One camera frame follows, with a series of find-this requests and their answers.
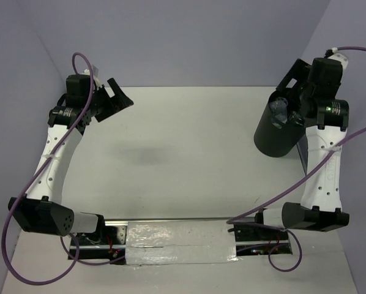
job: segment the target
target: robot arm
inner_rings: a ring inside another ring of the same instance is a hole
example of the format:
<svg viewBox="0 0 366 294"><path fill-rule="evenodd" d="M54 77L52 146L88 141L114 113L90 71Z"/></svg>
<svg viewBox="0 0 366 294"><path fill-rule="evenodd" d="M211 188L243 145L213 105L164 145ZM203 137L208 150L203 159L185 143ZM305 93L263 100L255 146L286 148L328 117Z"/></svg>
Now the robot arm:
<svg viewBox="0 0 366 294"><path fill-rule="evenodd" d="M327 232L348 225L349 214L342 212L339 194L341 147L346 137L348 103L336 100L342 71L348 60L337 53L329 58L316 58L312 66L298 60L277 90L291 78L297 82L290 93L300 103L308 140L308 168L312 171L328 154L335 151L316 174L305 184L301 203L286 202L280 209L265 209L256 214L256 221L273 227Z"/></svg>
<svg viewBox="0 0 366 294"><path fill-rule="evenodd" d="M85 106L90 87L89 71L85 73L88 75L70 75L66 79L67 93L50 111L46 145L37 169L50 157L51 150L66 134L67 129ZM108 80L108 84L114 91L113 97L108 95L104 85L95 78L95 90L86 115L53 155L50 164L21 200L13 216L24 231L58 236L87 233L95 234L97 237L103 229L105 225L103 216L75 211L62 206L61 203L62 189L70 161L91 118L95 117L98 122L101 122L133 105L113 78ZM15 198L10 199L9 209L14 201Z"/></svg>

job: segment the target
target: white cable tie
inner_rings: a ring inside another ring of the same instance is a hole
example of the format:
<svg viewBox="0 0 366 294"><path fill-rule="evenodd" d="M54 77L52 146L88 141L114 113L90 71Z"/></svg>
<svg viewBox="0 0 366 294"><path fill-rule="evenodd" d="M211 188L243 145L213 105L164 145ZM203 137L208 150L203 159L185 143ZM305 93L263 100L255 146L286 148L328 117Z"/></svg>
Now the white cable tie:
<svg viewBox="0 0 366 294"><path fill-rule="evenodd" d="M331 146L328 148L316 148L316 149L309 149L308 151L333 151L333 152L341 152L341 146Z"/></svg>
<svg viewBox="0 0 366 294"><path fill-rule="evenodd" d="M55 154L43 154L42 157L46 158L46 159L48 159L48 158L57 159Z"/></svg>

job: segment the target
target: white tabletop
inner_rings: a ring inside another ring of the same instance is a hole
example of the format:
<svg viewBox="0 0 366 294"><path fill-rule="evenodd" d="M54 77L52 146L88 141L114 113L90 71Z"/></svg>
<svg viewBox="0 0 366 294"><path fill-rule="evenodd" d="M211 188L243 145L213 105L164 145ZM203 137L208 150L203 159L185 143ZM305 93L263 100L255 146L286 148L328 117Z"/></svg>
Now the white tabletop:
<svg viewBox="0 0 366 294"><path fill-rule="evenodd" d="M66 177L63 205L107 219L225 217L265 202L304 176L296 149L274 159L253 144L272 88L124 91L135 105L87 128ZM302 189L285 200L299 202ZM275 271L264 256L207 265L76 265L66 278L43 287L8 274L3 294L356 294L337 233L297 234L305 255L292 273ZM296 257L274 260L288 267ZM35 280L51 279L70 265L59 238L24 232L12 262Z"/></svg>
<svg viewBox="0 0 366 294"><path fill-rule="evenodd" d="M273 90L126 88L134 106L86 129L62 204L125 219L228 217L265 202L304 176L296 148L275 159L254 145Z"/></svg>

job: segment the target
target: black cylinder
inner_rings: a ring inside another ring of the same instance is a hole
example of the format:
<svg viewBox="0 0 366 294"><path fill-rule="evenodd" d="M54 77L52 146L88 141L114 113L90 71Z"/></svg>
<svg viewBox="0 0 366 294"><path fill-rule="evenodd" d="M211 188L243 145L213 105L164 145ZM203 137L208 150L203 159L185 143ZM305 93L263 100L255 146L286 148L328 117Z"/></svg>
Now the black cylinder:
<svg viewBox="0 0 366 294"><path fill-rule="evenodd" d="M270 95L254 134L255 146L263 154L271 157L287 155L305 134L304 126L291 122L284 124L272 113L269 104L282 96L278 91Z"/></svg>

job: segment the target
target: light purple wall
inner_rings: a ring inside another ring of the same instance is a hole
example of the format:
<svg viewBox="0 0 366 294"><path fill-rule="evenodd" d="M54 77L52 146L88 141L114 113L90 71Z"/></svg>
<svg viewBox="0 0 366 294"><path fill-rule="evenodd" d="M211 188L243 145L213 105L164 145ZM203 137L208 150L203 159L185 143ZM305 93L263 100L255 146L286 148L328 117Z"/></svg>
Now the light purple wall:
<svg viewBox="0 0 366 294"><path fill-rule="evenodd" d="M124 86L276 85L329 0L18 0L63 77L81 51Z"/></svg>
<svg viewBox="0 0 366 294"><path fill-rule="evenodd" d="M366 0L331 0L303 58L311 61L327 48L352 45L366 47ZM349 102L351 134L366 126L366 53L345 54L350 63L337 97ZM343 149L340 193L351 223L338 233L357 289L366 294L366 134Z"/></svg>
<svg viewBox="0 0 366 294"><path fill-rule="evenodd" d="M48 111L63 90L62 78L16 0L0 0L0 243L9 198L32 176L47 135ZM18 232L13 222L10 253ZM0 292L5 276L0 248Z"/></svg>

